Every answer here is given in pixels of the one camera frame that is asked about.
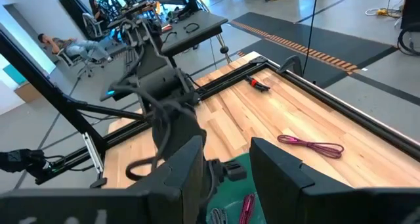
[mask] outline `concrete floor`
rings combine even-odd
[[[310,24],[314,0],[280,0],[266,3],[264,0],[204,0],[210,9],[218,15],[233,20],[249,11],[274,18]],[[401,0],[390,0],[390,7]],[[370,8],[386,7],[388,0],[318,0],[314,25],[343,34],[370,39],[381,43],[396,44],[399,29],[394,28],[394,19],[366,16]],[[223,27],[223,37],[230,53],[256,42],[259,38],[233,28],[228,24]],[[196,74],[199,78],[226,64],[219,53],[219,44],[212,39],[216,66]],[[187,73],[192,74],[205,66],[212,65],[211,44],[207,40],[199,45],[198,50],[191,50],[175,57],[177,64]],[[420,140],[420,92],[418,58],[403,55],[400,52],[368,66],[357,76],[347,77],[331,85],[326,90],[343,99],[365,113],[385,122],[406,135]],[[123,59],[116,59],[105,69],[96,70],[93,78],[83,78],[77,82],[74,70],[65,66],[51,74],[51,81],[75,99],[88,101],[112,108],[124,108],[135,111],[138,108],[136,97],[126,97],[115,102],[112,99],[99,101],[99,94],[106,79],[121,71]],[[113,120],[106,120],[94,125],[101,134],[107,133],[108,125]],[[0,150],[8,151],[19,148],[42,148],[48,156],[66,155],[80,147],[83,141],[75,129],[45,99],[39,99],[22,105],[6,114],[0,115],[2,143]],[[80,167],[88,166],[85,162]],[[88,187],[96,180],[95,171],[68,171],[57,178],[37,186],[30,175],[23,173],[5,173],[0,171],[0,192],[13,188],[77,188]]]

